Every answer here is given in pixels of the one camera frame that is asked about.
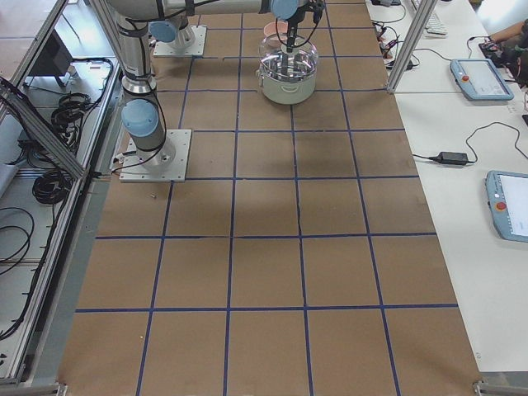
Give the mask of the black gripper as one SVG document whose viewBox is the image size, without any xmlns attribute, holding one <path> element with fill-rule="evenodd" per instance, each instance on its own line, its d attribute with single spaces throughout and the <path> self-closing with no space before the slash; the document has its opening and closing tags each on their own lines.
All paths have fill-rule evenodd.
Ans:
<svg viewBox="0 0 528 396">
<path fill-rule="evenodd" d="M 287 19 L 287 33 L 286 33 L 286 52 L 292 53 L 296 45 L 296 37 L 299 24 L 304 20 L 305 12 L 296 12 L 293 16 Z"/>
</svg>

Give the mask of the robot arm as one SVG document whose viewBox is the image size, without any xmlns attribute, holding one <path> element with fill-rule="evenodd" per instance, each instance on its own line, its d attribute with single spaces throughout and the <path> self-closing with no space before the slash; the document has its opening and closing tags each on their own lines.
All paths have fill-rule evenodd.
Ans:
<svg viewBox="0 0 528 396">
<path fill-rule="evenodd" d="M 183 54 L 196 42 L 195 32 L 186 17 L 173 17 L 148 24 L 149 33 L 156 40 L 155 49 Z"/>
<path fill-rule="evenodd" d="M 153 75 L 149 35 L 159 41 L 176 41 L 181 31 L 189 33 L 188 17 L 222 14 L 272 14 L 287 23 L 285 46 L 292 51 L 299 45 L 298 26 L 307 13 L 317 25 L 323 1 L 103 1 L 110 14 L 109 40 L 118 44 L 125 107 L 121 123 L 136 147 L 138 165 L 161 167 L 172 160 L 173 145 L 160 109 Z"/>
</svg>

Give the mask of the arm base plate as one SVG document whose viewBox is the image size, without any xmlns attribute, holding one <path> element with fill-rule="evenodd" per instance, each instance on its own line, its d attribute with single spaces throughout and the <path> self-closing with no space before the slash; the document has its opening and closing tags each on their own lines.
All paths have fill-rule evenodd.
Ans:
<svg viewBox="0 0 528 396">
<path fill-rule="evenodd" d="M 135 143 L 129 138 L 128 151 L 120 170 L 121 182 L 183 182 L 186 180 L 188 156 L 191 146 L 191 130 L 169 130 L 166 142 L 155 157 L 144 163 L 150 154 L 136 152 Z"/>
<path fill-rule="evenodd" d="M 153 56 L 157 58 L 202 57 L 205 50 L 206 26 L 186 26 L 178 29 L 168 24 L 150 25 L 156 40 Z"/>
</svg>

